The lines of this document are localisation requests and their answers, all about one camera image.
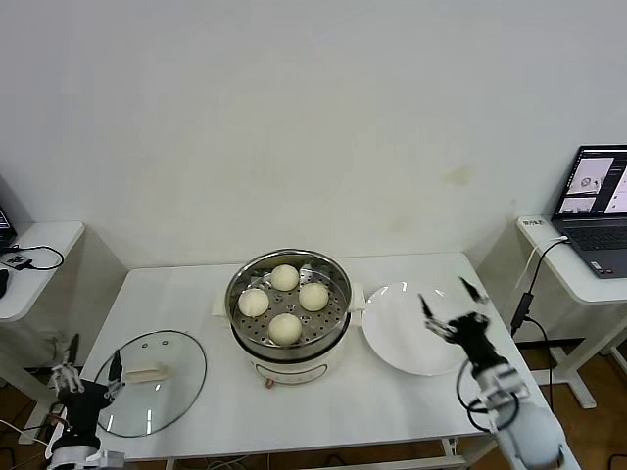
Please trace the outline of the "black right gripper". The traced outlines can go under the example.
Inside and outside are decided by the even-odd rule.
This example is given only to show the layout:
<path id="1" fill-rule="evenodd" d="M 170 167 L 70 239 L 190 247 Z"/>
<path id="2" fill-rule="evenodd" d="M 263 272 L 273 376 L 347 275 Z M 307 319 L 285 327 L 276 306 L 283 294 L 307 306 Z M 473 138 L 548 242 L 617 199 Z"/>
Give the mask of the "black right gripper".
<path id="1" fill-rule="evenodd" d="M 507 363 L 486 336 L 490 324 L 486 307 L 490 299 L 465 278 L 460 277 L 459 280 L 473 301 L 474 312 L 445 323 L 434 316 L 424 297 L 419 294 L 425 327 L 447 343 L 461 346 L 473 366 L 497 366 Z"/>

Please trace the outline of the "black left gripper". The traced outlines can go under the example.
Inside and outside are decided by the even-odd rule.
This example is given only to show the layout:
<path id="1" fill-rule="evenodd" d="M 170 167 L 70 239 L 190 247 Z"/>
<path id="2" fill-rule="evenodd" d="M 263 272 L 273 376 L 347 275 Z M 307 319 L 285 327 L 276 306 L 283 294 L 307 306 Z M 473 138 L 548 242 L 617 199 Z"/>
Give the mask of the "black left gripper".
<path id="1" fill-rule="evenodd" d="M 61 403 L 67 409 L 68 426 L 62 439 L 65 441 L 98 441 L 96 437 L 100 411 L 111 404 L 123 388 L 121 352 L 115 350 L 109 368 L 107 386 L 90 381 L 81 382 L 75 360 L 79 349 L 79 335 L 75 334 L 62 355 L 59 364 L 52 368 L 51 380 Z"/>

